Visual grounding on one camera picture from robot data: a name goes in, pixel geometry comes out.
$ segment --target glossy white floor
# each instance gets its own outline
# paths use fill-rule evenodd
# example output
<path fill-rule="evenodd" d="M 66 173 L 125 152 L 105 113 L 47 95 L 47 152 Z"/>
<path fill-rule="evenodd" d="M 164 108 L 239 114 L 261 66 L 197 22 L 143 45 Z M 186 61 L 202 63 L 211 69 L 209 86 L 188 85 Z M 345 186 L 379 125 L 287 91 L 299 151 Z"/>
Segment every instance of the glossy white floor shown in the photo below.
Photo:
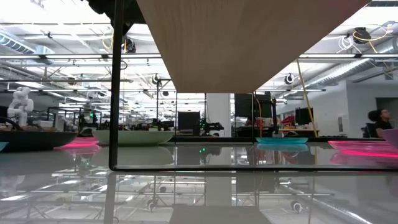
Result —
<path fill-rule="evenodd" d="M 90 147 L 0 154 L 0 223 L 390 224 L 398 220 L 394 173 L 113 173 L 107 168 L 107 149 Z M 220 146 L 220 152 L 207 148 L 211 153 L 203 157 L 196 156 L 192 147 L 148 149 L 131 148 L 125 154 L 122 150 L 121 161 L 137 166 L 245 165 L 256 155 L 257 163 L 275 163 L 278 158 L 278 163 L 288 166 L 292 159 L 326 163 L 336 154 L 320 149 L 314 160 L 313 151 L 279 155 Z"/>

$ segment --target ceiling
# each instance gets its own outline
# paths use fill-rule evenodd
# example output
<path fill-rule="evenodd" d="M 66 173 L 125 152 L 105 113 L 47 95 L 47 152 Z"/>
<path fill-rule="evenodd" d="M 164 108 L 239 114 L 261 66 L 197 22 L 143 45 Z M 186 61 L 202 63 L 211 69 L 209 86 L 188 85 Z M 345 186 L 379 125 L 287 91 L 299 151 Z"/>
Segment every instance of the ceiling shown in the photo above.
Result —
<path fill-rule="evenodd" d="M 86 1 L 13 0 L 3 1 L 1 4 L 0 32 L 14 35 L 23 44 L 32 47 L 39 45 L 46 46 L 54 54 L 111 54 L 112 52 L 111 38 L 113 28 L 110 26 L 109 19 L 104 14 L 98 15 L 92 11 Z M 342 38 L 347 33 L 352 34 L 355 27 L 366 27 L 367 31 L 371 33 L 372 38 L 384 36 L 374 41 L 374 44 L 378 45 L 395 36 L 396 32 L 398 32 L 398 27 L 395 23 L 395 21 L 398 21 L 398 18 L 396 18 L 398 15 L 397 12 L 398 7 L 364 7 L 333 30 L 328 36 L 303 53 L 347 54 L 366 52 L 370 49 L 368 44 L 351 45 L 350 43 L 344 43 L 350 45 L 349 48 L 344 49 L 341 44 Z M 127 33 L 127 36 L 134 41 L 137 54 L 159 53 L 146 25 L 134 24 Z M 0 54 L 19 54 L 19 52 L 0 45 Z M 272 58 L 271 53 L 266 54 L 267 58 Z M 8 60 L 7 62 L 42 75 L 43 77 L 45 70 L 47 70 L 47 74 L 52 74 L 51 78 L 54 79 L 104 80 L 111 78 L 111 61 L 69 60 L 66 58 L 63 60 L 54 60 L 52 64 L 46 65 L 47 68 L 45 68 L 44 64 L 35 63 L 31 60 Z M 128 67 L 122 70 L 121 78 L 131 80 L 131 82 L 122 83 L 121 89 L 134 91 L 121 93 L 121 97 L 126 100 L 127 104 L 126 107 L 121 109 L 126 110 L 127 113 L 132 109 L 135 111 L 141 110 L 139 112 L 140 115 L 154 117 L 157 96 L 155 91 L 156 85 L 152 83 L 152 78 L 154 75 L 164 79 L 170 78 L 162 59 L 129 59 L 125 60 L 125 62 L 128 64 Z M 309 80 L 335 65 L 338 65 L 338 63 L 334 61 L 312 60 L 300 63 L 300 68 L 304 79 Z M 293 75 L 299 74 L 296 63 L 287 65 L 268 82 L 264 83 L 260 89 L 291 88 L 291 86 L 284 84 L 284 77 L 290 73 Z M 6 75 L 7 70 L 3 70 L 2 78 L 7 79 Z M 26 79 L 29 77 L 20 76 L 13 78 Z M 242 81 L 245 81 L 244 74 L 242 74 Z M 162 93 L 159 95 L 160 102 L 163 103 L 159 106 L 159 110 L 163 114 L 173 114 L 175 112 L 174 101 L 176 94 L 173 91 L 175 88 L 172 82 L 168 82 L 166 85 L 163 82 L 163 84 L 163 90 L 169 90 L 169 95 L 165 96 Z M 51 85 L 59 89 L 111 88 L 110 82 L 77 83 L 76 85 L 51 83 Z M 42 88 L 50 87 L 50 85 L 44 84 L 42 86 Z M 63 96 L 79 97 L 79 100 L 68 99 L 68 101 L 75 103 L 85 102 L 84 99 L 89 96 L 93 97 L 96 103 L 106 103 L 110 96 L 110 92 L 102 96 L 94 92 L 81 92 L 78 95 L 75 93 L 74 95 L 71 93 L 53 93 L 52 97 L 60 101 L 65 101 Z M 203 113 L 205 107 L 203 102 L 204 94 L 178 94 L 178 110 L 200 110 Z M 97 107 L 97 109 L 104 110 L 105 113 L 108 110 L 106 106 Z"/>

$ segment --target person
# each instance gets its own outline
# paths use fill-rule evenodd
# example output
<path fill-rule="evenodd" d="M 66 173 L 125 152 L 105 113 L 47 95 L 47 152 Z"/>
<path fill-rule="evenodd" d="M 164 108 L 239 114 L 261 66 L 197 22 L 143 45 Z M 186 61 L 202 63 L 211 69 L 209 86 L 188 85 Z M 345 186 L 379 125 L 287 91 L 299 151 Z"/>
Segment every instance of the person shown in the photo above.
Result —
<path fill-rule="evenodd" d="M 386 109 L 379 109 L 368 113 L 368 118 L 373 121 L 376 126 L 376 132 L 379 138 L 383 138 L 383 130 L 392 129 L 389 122 L 390 117 L 390 112 Z"/>

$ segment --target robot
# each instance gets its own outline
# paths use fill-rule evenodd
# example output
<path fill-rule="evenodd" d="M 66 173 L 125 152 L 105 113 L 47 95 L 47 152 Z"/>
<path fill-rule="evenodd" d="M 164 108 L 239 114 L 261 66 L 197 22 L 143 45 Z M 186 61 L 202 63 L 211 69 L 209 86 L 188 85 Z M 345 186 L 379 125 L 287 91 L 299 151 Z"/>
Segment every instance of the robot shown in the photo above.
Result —
<path fill-rule="evenodd" d="M 27 113 L 33 111 L 33 100 L 28 98 L 30 88 L 19 87 L 12 96 L 14 99 L 7 109 L 7 117 L 13 121 L 16 121 L 16 116 L 19 117 L 18 125 L 26 126 L 27 124 Z"/>

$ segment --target white wall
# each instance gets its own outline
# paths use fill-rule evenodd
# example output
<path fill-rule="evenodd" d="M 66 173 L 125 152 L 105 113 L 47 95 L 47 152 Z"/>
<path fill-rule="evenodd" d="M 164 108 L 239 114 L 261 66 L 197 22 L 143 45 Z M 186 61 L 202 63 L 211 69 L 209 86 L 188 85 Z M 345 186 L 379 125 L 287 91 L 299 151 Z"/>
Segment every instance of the white wall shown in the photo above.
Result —
<path fill-rule="evenodd" d="M 377 109 L 376 98 L 398 97 L 398 85 L 347 84 L 350 138 L 361 138 L 361 128 L 371 123 L 368 113 Z"/>
<path fill-rule="evenodd" d="M 308 94 L 310 105 L 313 108 L 314 120 L 320 130 L 320 136 L 337 136 L 349 133 L 348 102 L 346 94 L 346 82 L 340 81 L 337 86 L 327 86 L 324 92 L 312 92 Z M 305 100 L 289 100 L 287 105 L 277 106 L 277 114 L 306 108 Z M 338 117 L 343 117 L 343 132 L 338 131 Z"/>

